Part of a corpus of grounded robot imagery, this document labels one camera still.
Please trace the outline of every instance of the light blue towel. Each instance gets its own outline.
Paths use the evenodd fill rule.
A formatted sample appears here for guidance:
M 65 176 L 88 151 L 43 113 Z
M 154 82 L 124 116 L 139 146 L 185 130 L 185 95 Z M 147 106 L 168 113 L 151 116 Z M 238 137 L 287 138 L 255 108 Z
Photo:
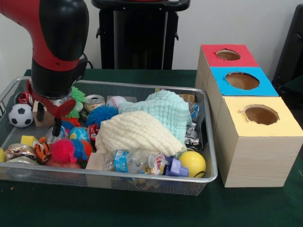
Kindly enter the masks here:
M 157 118 L 183 144 L 186 125 L 192 125 L 188 103 L 176 93 L 167 90 L 151 94 L 145 101 L 124 102 L 119 106 L 119 114 L 132 111 L 145 111 Z

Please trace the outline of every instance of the black and white ball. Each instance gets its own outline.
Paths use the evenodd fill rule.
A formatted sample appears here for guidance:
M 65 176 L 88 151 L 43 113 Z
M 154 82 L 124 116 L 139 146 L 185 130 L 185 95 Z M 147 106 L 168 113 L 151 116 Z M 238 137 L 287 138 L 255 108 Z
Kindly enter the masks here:
M 32 108 L 27 104 L 16 104 L 9 113 L 9 121 L 18 128 L 25 128 L 34 121 Z

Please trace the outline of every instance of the white wall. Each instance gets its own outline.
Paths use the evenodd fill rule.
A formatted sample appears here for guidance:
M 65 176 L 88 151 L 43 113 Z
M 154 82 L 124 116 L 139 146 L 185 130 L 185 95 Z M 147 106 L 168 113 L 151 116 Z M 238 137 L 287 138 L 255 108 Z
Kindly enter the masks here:
M 90 13 L 85 53 L 101 67 L 98 9 L 85 0 Z M 241 43 L 254 54 L 261 68 L 273 77 L 294 14 L 301 0 L 192 0 L 179 13 L 173 69 L 196 69 L 199 45 Z M 0 91 L 31 67 L 32 46 L 27 31 L 0 15 Z

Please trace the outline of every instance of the cable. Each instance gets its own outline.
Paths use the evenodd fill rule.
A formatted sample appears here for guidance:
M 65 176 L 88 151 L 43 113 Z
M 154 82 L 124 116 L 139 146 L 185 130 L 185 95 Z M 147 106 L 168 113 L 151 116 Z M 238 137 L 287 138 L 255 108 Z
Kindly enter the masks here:
M 85 58 L 87 59 L 87 63 L 89 64 L 89 66 L 90 66 L 90 68 L 91 69 L 93 69 L 94 68 L 94 66 L 93 66 L 93 64 L 88 60 L 88 57 L 87 57 L 87 55 L 85 54 L 85 53 L 83 53 L 83 55 L 85 56 Z

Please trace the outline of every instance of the shape sorter box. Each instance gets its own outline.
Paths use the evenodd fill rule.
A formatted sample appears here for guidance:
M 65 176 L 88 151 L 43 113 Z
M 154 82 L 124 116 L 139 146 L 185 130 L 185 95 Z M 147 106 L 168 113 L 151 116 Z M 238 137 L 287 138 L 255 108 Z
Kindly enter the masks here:
M 214 135 L 225 187 L 282 187 L 303 131 L 280 97 L 223 97 Z
M 210 67 L 259 67 L 245 45 L 201 45 L 196 88 L 206 90 Z
M 223 96 L 278 96 L 259 67 L 211 67 L 206 92 L 214 133 Z

